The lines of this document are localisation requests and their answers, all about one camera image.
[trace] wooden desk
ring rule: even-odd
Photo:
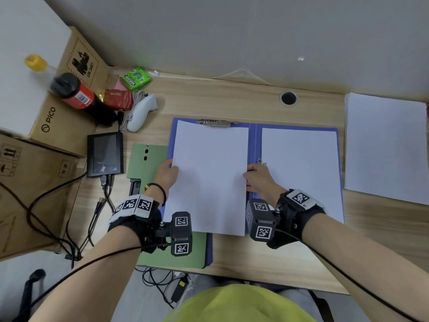
[[[336,127],[339,129],[344,171],[344,95],[295,90],[299,103],[288,108],[278,101],[279,94],[285,90],[281,87],[177,75],[155,78],[145,91],[157,95],[159,110],[148,115],[139,132],[124,134],[126,166],[132,144],[166,146],[173,118],[189,117]],[[82,172],[83,165],[84,160],[81,160],[77,174]],[[124,200],[129,189],[126,174],[116,175],[111,194],[113,203]],[[84,178],[80,186],[74,186],[74,190],[69,197],[69,209],[72,207],[69,232],[80,244],[103,193],[99,178]],[[344,190],[344,211],[346,225],[429,271],[429,206]],[[92,237],[94,242],[106,233],[110,215],[110,208],[106,205]],[[209,267],[189,271],[347,293],[319,260],[299,243],[271,250],[248,236],[214,234],[213,258],[213,264]]]

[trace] red snack box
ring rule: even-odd
[[[129,111],[133,104],[132,93],[131,91],[106,89],[103,102],[113,109]]]

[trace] floor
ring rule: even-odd
[[[33,291],[33,299],[66,275],[70,270],[70,261],[61,254],[37,251],[17,258],[0,262],[0,322],[11,321],[19,311],[24,283],[36,269],[44,269],[46,278]],[[154,272],[156,280],[162,280],[166,271]],[[174,291],[174,285],[168,290],[168,298]],[[335,322],[368,322],[356,302],[346,295],[316,292],[318,297],[325,298],[332,310]],[[160,322],[171,312],[164,303],[156,287],[147,287],[142,282],[142,273],[134,271],[130,282],[116,308],[113,322]]]

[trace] person's arm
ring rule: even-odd
[[[176,182],[179,169],[169,168],[171,160],[158,167],[155,183],[166,191]],[[145,195],[163,203],[164,195],[150,186]],[[108,232],[75,267],[102,255],[140,246],[137,235],[128,227],[118,226]],[[140,249],[116,254],[97,261],[60,284],[41,304],[30,322],[110,321],[116,305],[130,280]]]
[[[249,165],[248,170],[251,169],[253,171],[243,174],[248,181],[248,191],[258,193],[276,207],[279,195],[286,189],[274,182],[267,167]],[[325,214],[317,214],[307,222],[303,241],[394,307],[419,321],[429,321],[429,274],[410,261]],[[372,321],[407,321],[346,279],[325,260],[318,259]]]

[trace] green folder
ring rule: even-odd
[[[139,178],[140,193],[145,191],[144,186],[154,181],[157,167],[167,159],[167,146],[145,145],[134,143],[131,149],[130,163],[128,164],[127,178]],[[204,268],[206,265],[207,233],[192,233],[192,252],[186,256],[175,257],[170,247],[165,251],[156,249],[152,254],[142,252],[137,265],[151,267],[176,268]]]

